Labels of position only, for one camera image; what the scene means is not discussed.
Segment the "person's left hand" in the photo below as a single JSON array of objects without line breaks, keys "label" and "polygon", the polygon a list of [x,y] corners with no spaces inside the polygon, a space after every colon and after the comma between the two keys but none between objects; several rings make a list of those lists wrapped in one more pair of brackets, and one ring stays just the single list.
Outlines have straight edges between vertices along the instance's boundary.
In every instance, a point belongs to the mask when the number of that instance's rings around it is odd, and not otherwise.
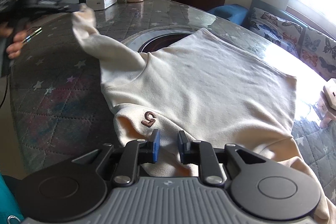
[{"label": "person's left hand", "polygon": [[[15,59],[21,54],[23,48],[23,41],[28,36],[29,26],[26,25],[25,29],[18,32],[14,38],[13,42],[7,47],[6,53],[9,59]],[[7,26],[7,23],[1,23],[0,34],[1,38],[8,38],[13,32],[13,28]]]}]

